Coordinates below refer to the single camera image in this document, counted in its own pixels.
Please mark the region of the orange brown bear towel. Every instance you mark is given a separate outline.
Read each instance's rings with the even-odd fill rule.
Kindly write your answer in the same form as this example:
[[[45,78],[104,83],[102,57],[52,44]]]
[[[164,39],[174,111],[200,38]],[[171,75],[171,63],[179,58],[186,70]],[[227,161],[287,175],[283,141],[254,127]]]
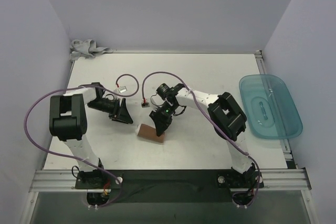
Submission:
[[[139,124],[136,128],[135,134],[136,136],[145,140],[157,143],[164,143],[165,134],[157,136],[156,129],[147,124]]]

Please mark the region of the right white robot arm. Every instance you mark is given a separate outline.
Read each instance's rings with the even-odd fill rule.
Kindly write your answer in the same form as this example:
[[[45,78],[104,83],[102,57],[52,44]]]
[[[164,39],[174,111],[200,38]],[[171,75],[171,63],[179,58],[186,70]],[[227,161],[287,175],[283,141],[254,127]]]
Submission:
[[[164,101],[149,115],[157,136],[163,135],[169,128],[177,108],[199,110],[216,134],[227,143],[232,166],[225,171],[224,182],[228,183],[229,188],[253,189],[260,185],[259,168],[248,153],[245,142],[247,116],[230,93],[208,94],[190,89],[182,83],[174,87],[164,83],[157,88],[156,93]]]

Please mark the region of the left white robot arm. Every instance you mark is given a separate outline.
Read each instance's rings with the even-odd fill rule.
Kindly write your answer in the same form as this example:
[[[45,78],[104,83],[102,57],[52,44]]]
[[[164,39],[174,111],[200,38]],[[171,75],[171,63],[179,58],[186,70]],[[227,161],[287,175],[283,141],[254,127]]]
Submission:
[[[104,96],[104,92],[101,83],[93,82],[67,94],[50,97],[49,131],[52,136],[68,146],[73,156],[79,158],[78,179],[94,188],[102,187],[108,181],[108,175],[98,169],[103,168],[103,164],[93,152],[86,137],[86,107],[106,113],[112,121],[133,123],[127,110],[126,99],[110,100]]]

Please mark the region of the grey towel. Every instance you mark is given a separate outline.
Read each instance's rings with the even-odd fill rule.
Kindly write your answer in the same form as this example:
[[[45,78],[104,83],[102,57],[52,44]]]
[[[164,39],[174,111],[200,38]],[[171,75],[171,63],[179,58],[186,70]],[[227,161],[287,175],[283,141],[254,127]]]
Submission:
[[[85,41],[75,39],[70,44],[69,60],[74,62],[83,57],[93,59],[104,54],[111,54],[114,50],[108,47],[98,47],[95,40],[88,39]]]

